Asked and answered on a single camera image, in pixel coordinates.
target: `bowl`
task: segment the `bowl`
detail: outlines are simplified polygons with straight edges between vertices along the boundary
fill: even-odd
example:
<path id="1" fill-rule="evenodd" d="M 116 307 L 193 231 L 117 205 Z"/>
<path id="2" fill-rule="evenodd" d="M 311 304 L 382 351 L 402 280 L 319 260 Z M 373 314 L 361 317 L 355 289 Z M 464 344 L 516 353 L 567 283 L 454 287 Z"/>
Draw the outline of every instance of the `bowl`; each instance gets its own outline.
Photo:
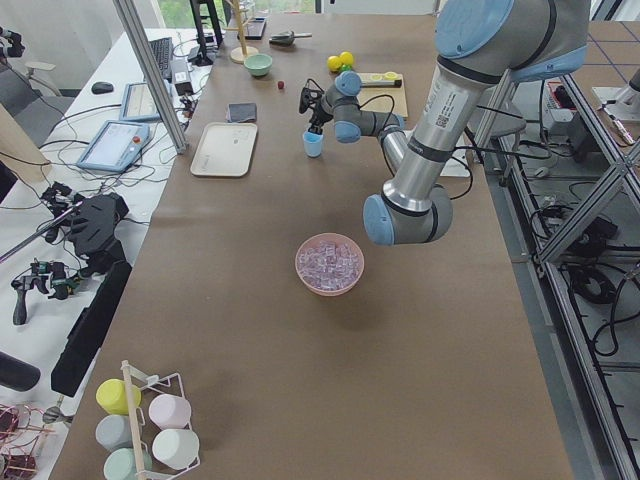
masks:
<path id="1" fill-rule="evenodd" d="M 266 53 L 256 53 L 247 57 L 244 61 L 245 68 L 254 77 L 262 77 L 269 73 L 272 64 L 273 58 Z"/>
<path id="2" fill-rule="evenodd" d="M 358 283 L 364 271 L 364 255 L 349 237 L 321 233 L 300 245 L 295 267 L 309 290 L 323 297 L 335 297 Z"/>

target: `white tray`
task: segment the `white tray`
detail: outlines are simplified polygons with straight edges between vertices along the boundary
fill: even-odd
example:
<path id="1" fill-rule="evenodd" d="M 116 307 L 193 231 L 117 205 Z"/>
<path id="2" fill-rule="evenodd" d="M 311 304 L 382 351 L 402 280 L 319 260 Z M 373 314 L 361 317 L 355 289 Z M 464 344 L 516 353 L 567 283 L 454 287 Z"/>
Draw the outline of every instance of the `white tray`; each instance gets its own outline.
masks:
<path id="1" fill-rule="evenodd" d="M 197 177 L 242 177 L 249 171 L 257 134 L 253 123 L 209 123 L 193 156 L 191 173 Z"/>

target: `yellow lemon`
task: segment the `yellow lemon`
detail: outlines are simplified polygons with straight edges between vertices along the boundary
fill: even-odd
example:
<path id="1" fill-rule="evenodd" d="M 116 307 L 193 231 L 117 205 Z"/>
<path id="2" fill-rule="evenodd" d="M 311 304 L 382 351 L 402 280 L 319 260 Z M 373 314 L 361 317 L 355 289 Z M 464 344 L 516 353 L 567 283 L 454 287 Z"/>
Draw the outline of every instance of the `yellow lemon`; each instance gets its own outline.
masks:
<path id="1" fill-rule="evenodd" d="M 340 54 L 340 61 L 345 65 L 353 66 L 353 62 L 355 61 L 355 59 L 353 58 L 353 53 L 342 52 Z"/>
<path id="2" fill-rule="evenodd" d="M 331 55 L 329 58 L 327 58 L 327 67 L 329 67 L 329 70 L 331 70 L 332 72 L 337 72 L 338 70 L 340 70 L 341 66 L 342 60 L 340 60 L 340 57 Z"/>

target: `black mouse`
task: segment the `black mouse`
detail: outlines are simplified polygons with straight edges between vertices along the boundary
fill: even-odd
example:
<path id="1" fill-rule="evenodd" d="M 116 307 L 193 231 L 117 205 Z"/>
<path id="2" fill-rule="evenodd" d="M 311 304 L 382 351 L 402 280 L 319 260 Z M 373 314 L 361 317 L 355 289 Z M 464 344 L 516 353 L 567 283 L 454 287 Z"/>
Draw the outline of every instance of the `black mouse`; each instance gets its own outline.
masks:
<path id="1" fill-rule="evenodd" d="M 91 85 L 91 93 L 95 93 L 96 95 L 109 92 L 113 92 L 113 85 L 109 82 L 96 82 Z"/>

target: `bowl of cubes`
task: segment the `bowl of cubes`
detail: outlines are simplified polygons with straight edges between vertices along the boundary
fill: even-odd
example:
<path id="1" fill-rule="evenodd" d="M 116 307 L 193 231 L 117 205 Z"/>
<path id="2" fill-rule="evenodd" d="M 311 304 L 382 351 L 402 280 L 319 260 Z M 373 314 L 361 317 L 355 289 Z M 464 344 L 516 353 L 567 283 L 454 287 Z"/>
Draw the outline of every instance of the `bowl of cubes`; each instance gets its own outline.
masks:
<path id="1" fill-rule="evenodd" d="M 364 255 L 356 242 L 339 233 L 321 233 L 296 253 L 296 272 L 314 293 L 335 297 L 351 290 L 364 271 Z"/>

